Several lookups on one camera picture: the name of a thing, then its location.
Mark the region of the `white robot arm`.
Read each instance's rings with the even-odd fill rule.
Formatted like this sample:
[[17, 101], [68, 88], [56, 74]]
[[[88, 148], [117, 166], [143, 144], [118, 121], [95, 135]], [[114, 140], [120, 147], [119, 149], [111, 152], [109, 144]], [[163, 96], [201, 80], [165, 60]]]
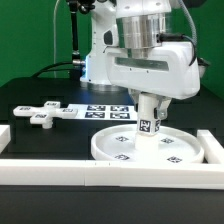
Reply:
[[208, 63], [197, 56], [197, 34], [189, 13], [206, 0], [94, 0], [92, 49], [81, 81], [98, 89], [129, 90], [141, 112], [167, 116], [173, 98], [186, 99], [200, 88]]

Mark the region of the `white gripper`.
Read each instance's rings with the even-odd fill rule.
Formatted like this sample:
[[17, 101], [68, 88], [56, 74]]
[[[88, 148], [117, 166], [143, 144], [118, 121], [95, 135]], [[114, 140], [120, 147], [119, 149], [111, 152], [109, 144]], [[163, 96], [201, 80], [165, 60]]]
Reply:
[[147, 57], [143, 58], [142, 51], [132, 51], [129, 57], [126, 49], [108, 49], [108, 79], [114, 85], [129, 89], [135, 111], [138, 111], [139, 91], [160, 95], [154, 118], [164, 120], [171, 98], [186, 99], [198, 93], [202, 69], [197, 60], [192, 62], [190, 42], [163, 42], [146, 53]]

